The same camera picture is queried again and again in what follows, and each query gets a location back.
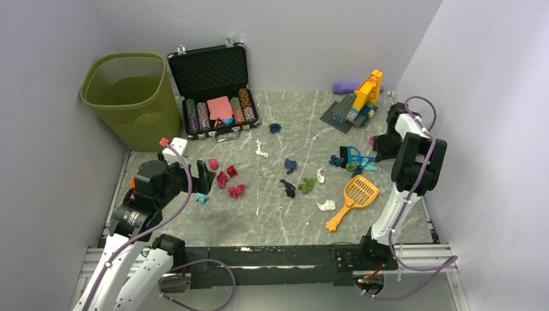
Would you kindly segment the blue hand brush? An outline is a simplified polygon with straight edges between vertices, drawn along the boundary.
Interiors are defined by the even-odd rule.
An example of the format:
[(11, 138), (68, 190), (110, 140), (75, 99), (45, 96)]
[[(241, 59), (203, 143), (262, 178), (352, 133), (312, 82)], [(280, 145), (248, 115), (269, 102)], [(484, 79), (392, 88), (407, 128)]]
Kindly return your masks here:
[(361, 165), (364, 161), (367, 163), (375, 161), (375, 157), (362, 155), (354, 146), (340, 146), (339, 155), (343, 158), (342, 163), (340, 164), (341, 168), (345, 168), (347, 164), (355, 163)]

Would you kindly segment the orange slotted plastic scoop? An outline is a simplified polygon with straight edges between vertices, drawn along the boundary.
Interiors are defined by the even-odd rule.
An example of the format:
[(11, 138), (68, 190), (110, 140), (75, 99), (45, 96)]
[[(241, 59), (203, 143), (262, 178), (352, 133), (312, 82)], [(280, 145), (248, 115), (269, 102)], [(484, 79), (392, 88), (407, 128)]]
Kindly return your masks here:
[(331, 220), (326, 222), (326, 229), (329, 232), (336, 231), (347, 212), (370, 205), (378, 194), (378, 187), (370, 180), (362, 175), (354, 176), (344, 188), (343, 206)]

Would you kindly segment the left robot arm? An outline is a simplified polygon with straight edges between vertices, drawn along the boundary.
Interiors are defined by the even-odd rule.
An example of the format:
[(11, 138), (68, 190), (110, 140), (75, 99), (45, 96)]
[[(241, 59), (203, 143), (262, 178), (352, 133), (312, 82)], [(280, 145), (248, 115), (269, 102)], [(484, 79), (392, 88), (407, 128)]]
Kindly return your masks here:
[(167, 223), (163, 208), (181, 192), (209, 192), (215, 173), (203, 161), (196, 164), (196, 177), (178, 162), (151, 160), (140, 165), (113, 213), (100, 260), (74, 310), (137, 310), (167, 271), (185, 266), (185, 242), (162, 234), (137, 271), (130, 272), (152, 233)]

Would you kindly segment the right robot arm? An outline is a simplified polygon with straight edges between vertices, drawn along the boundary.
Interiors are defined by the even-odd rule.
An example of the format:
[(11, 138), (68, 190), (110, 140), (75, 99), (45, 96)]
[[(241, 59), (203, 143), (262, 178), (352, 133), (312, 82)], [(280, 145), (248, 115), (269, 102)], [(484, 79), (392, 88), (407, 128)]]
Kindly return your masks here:
[(447, 141), (434, 138), (421, 115), (408, 112), (404, 103), (391, 105), (387, 130), (370, 139), (375, 161), (394, 160), (393, 183), (381, 216), (361, 238), (357, 261), (365, 269), (394, 262), (391, 247), (411, 208), (438, 183)]

